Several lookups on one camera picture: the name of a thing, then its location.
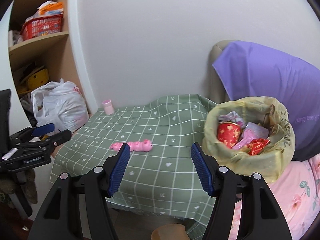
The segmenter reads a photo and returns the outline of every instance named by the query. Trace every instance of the purple cloth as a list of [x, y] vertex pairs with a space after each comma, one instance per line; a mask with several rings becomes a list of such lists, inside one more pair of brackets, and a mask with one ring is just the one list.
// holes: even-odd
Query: purple cloth
[[212, 65], [230, 100], [268, 96], [287, 108], [296, 136], [293, 160], [320, 153], [320, 70], [252, 42], [230, 43]]

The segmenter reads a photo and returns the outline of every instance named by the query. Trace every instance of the red logo on plastic bag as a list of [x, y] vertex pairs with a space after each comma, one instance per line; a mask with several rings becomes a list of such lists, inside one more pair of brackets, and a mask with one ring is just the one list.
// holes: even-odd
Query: red logo on plastic bag
[[79, 94], [81, 95], [81, 91], [80, 91], [80, 89], [79, 89], [78, 87], [74, 87], [74, 88], [73, 88], [73, 91], [74, 91], [74, 92], [77, 92], [77, 93], [79, 93]]

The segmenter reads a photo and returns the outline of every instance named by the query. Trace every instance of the pink caterpillar-shaped bottle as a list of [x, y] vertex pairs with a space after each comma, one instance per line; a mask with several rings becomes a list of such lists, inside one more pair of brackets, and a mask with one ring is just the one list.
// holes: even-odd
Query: pink caterpillar-shaped bottle
[[[140, 152], [149, 152], [152, 150], [152, 142], [148, 139], [143, 140], [142, 142], [126, 142], [127, 145], [130, 147], [130, 151], [140, 151]], [[121, 146], [123, 145], [122, 142], [113, 143], [110, 146], [110, 149], [114, 151], [119, 151]]]

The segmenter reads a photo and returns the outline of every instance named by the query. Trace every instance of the red plastic basket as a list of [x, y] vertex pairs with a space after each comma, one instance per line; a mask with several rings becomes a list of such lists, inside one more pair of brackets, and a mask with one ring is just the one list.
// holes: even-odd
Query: red plastic basket
[[27, 21], [20, 32], [23, 40], [29, 40], [34, 37], [61, 32], [62, 14], [45, 16]]

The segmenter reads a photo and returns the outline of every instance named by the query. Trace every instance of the pink floral bedding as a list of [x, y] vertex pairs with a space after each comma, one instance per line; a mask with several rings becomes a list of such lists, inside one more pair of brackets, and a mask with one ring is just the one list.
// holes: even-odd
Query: pink floral bedding
[[[287, 220], [292, 240], [307, 231], [320, 210], [320, 154], [304, 162], [292, 161], [280, 178], [269, 184]], [[241, 202], [236, 203], [229, 240], [237, 237]]]

